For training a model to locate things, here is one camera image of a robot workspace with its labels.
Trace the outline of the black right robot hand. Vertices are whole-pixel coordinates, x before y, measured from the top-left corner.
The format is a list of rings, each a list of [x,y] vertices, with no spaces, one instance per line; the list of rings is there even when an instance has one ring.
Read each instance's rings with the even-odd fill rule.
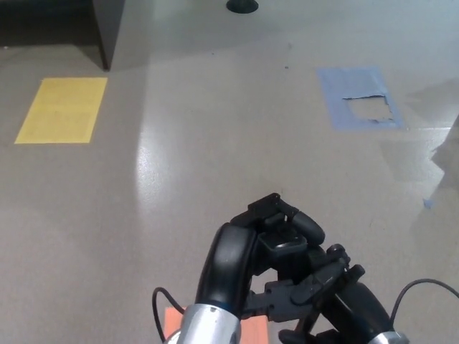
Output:
[[[242,318],[264,315],[269,321],[283,323],[324,316],[346,343],[370,343],[376,336],[392,332],[390,316],[376,296],[358,279],[364,269],[346,269],[333,262],[308,275],[299,283],[291,280],[269,282],[260,294],[251,292]]]

